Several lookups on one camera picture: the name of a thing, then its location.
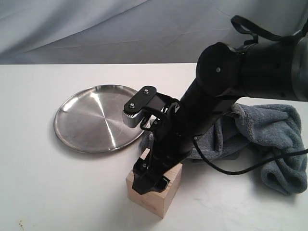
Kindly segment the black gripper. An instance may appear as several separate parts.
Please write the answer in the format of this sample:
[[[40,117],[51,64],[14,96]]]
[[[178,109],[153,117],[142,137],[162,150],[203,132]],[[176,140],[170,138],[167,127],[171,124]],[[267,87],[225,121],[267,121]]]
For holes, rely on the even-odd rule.
[[[181,102],[173,102],[151,132],[154,141],[150,155],[138,159],[133,167],[132,188],[138,194],[163,192],[170,182],[164,174],[185,159],[193,147],[193,134]]]

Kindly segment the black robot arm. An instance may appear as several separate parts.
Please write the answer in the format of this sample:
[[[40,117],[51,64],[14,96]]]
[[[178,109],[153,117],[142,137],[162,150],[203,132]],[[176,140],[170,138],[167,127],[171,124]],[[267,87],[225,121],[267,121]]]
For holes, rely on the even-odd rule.
[[[253,40],[239,48],[218,42],[207,47],[196,65],[196,77],[180,100],[141,88],[125,105],[127,126],[144,131],[147,157],[133,166],[133,189],[162,192],[165,173],[186,158],[213,159],[255,145],[263,155],[254,168],[264,183],[284,194],[307,186],[307,150],[301,121],[289,105],[238,104],[241,97],[306,102],[308,40],[299,34]]]

